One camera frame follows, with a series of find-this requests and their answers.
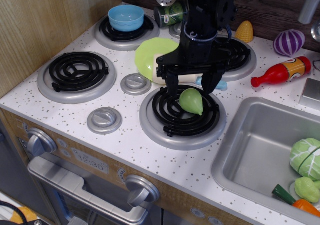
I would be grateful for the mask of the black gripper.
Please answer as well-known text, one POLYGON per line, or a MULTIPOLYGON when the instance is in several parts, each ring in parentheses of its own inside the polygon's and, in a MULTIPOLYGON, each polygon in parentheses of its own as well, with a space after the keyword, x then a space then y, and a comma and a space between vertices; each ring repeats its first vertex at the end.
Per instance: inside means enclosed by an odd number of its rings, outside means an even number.
POLYGON ((195 74, 202 75, 201 85, 205 94, 217 87, 225 74, 225 68, 213 58, 213 44, 218 37, 200 39, 196 34, 181 30, 178 48, 156 59, 156 76, 165 80, 167 92, 171 97, 178 93, 179 80, 195 74))

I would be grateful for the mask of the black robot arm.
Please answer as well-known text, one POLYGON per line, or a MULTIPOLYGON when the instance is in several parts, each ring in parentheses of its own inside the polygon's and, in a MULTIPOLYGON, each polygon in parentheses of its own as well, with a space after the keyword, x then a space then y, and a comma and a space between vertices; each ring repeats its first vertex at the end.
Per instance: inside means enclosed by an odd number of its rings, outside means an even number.
POLYGON ((216 38, 222 29, 232 36, 229 24, 238 11, 234 0, 187 0, 187 6, 178 48, 156 59, 156 75, 165 80, 172 97, 178 92, 182 75, 201 74, 204 93, 212 93, 230 63, 216 38))

